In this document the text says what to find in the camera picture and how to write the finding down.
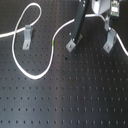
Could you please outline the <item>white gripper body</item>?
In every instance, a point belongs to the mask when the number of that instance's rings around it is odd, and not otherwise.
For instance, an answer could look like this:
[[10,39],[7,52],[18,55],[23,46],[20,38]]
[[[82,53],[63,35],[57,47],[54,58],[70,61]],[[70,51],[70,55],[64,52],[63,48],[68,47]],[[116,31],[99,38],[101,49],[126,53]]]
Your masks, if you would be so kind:
[[110,15],[119,16],[120,1],[119,0],[92,0],[92,10],[96,15],[101,15],[106,11],[110,11]]

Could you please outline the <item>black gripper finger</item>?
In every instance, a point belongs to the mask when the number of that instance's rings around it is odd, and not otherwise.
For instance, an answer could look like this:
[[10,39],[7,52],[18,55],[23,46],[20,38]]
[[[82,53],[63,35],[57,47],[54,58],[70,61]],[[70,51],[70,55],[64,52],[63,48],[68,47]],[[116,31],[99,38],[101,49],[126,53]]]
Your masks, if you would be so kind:
[[71,32],[71,39],[74,43],[78,41],[78,37],[82,28],[82,24],[84,22],[84,17],[87,12],[90,0],[81,0],[78,6],[78,10],[75,16],[75,21],[73,25],[73,29]]

